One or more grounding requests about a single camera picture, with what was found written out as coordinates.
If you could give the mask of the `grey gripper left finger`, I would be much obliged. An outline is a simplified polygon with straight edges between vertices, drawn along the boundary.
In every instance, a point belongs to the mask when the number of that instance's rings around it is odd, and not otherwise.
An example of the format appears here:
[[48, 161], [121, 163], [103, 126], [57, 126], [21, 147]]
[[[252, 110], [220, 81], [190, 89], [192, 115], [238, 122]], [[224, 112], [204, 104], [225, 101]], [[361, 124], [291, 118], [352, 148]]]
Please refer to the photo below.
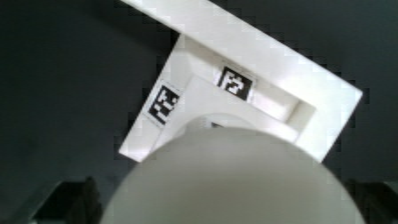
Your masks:
[[87, 177], [55, 185], [26, 224], [99, 224], [101, 214], [96, 181]]

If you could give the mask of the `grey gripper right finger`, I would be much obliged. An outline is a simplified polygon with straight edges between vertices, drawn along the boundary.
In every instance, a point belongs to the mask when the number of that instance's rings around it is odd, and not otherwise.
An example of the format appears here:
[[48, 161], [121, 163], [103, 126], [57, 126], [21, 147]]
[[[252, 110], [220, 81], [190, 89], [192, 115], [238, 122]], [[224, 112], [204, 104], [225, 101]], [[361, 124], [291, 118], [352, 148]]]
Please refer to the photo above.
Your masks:
[[366, 224], [398, 224], [398, 193], [382, 182], [350, 182], [350, 194]]

